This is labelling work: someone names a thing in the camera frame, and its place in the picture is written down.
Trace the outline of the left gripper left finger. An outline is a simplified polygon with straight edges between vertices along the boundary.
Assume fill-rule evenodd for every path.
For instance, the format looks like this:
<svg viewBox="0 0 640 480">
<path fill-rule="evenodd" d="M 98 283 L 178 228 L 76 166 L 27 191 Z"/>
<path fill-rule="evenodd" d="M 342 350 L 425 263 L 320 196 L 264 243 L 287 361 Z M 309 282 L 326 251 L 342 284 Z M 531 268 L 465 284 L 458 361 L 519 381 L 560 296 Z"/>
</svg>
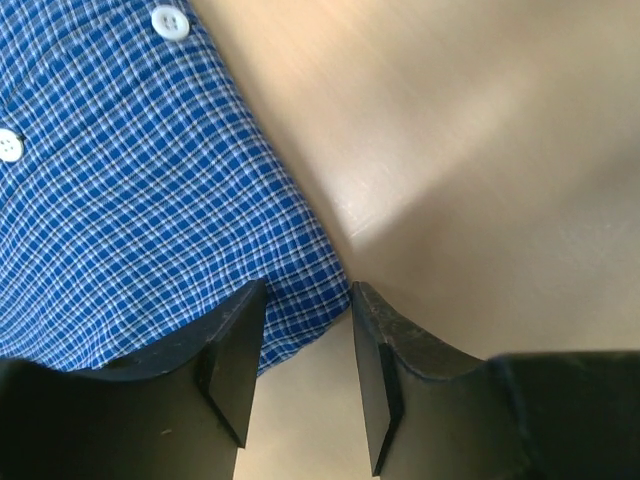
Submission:
<svg viewBox="0 0 640 480">
<path fill-rule="evenodd" d="M 1 363 L 5 479 L 229 479 L 247 441 L 267 288 L 99 370 Z"/>
</svg>

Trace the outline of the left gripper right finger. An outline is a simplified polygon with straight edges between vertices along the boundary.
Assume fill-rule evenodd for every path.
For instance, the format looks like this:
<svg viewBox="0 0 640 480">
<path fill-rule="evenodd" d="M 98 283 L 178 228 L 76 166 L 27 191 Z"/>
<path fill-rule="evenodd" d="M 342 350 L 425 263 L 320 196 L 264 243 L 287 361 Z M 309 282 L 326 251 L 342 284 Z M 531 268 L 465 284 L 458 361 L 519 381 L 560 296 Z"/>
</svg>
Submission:
<svg viewBox="0 0 640 480">
<path fill-rule="evenodd" d="M 480 360 L 352 287 L 371 470 L 380 479 L 635 479 L 639 355 Z"/>
</svg>

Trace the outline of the blue plaid long sleeve shirt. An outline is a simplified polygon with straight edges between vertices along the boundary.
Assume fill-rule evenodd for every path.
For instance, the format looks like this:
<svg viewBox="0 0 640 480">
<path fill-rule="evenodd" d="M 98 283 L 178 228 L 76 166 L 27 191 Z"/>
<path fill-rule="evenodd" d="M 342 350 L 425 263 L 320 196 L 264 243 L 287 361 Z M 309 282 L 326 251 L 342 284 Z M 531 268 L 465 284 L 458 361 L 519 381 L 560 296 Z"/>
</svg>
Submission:
<svg viewBox="0 0 640 480">
<path fill-rule="evenodd" d="M 97 369 L 262 279 L 259 367 L 346 275 L 188 1 L 1 5 L 1 354 Z"/>
</svg>

